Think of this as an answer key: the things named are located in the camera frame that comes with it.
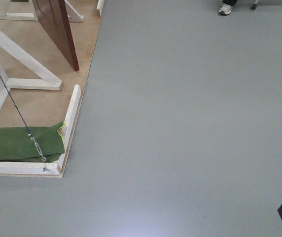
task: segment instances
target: white sneaker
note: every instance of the white sneaker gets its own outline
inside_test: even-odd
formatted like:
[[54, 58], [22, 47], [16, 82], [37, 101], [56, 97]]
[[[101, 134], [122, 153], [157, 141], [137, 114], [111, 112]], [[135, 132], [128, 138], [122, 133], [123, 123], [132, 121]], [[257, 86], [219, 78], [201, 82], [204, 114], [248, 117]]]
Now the white sneaker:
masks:
[[219, 10], [219, 14], [222, 16], [227, 16], [232, 12], [233, 6], [228, 4], [223, 4], [222, 7]]

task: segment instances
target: green tarp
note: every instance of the green tarp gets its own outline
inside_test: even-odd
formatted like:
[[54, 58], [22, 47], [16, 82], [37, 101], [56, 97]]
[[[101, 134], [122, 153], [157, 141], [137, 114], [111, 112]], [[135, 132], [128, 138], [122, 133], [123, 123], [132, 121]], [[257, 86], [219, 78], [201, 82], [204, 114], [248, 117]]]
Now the green tarp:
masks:
[[[48, 162], [65, 152], [60, 122], [52, 127], [30, 127]], [[43, 162], [25, 127], [0, 128], [0, 161]]]

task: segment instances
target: black pants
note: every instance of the black pants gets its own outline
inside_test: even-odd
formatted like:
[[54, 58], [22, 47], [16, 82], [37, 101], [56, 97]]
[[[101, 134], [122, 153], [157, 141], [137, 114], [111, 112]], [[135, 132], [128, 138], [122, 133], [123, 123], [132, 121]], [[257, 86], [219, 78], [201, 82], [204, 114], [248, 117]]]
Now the black pants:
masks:
[[234, 6], [238, 0], [223, 0], [223, 3]]

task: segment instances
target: gray vinyl floor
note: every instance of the gray vinyl floor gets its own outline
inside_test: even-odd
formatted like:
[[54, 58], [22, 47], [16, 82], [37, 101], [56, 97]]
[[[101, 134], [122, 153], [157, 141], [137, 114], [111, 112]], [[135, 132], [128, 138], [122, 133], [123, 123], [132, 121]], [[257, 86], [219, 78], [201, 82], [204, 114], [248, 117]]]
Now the gray vinyl floor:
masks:
[[0, 237], [282, 237], [282, 1], [108, 0], [64, 178], [0, 177]]

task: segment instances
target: metal leg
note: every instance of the metal leg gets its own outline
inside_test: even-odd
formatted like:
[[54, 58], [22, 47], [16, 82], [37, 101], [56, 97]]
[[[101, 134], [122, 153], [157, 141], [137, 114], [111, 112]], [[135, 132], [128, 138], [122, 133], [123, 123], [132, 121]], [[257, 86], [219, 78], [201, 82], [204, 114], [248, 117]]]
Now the metal leg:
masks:
[[255, 9], [257, 8], [258, 1], [259, 1], [259, 0], [255, 0], [253, 6], [251, 6], [251, 9], [252, 9], [252, 10], [255, 10]]

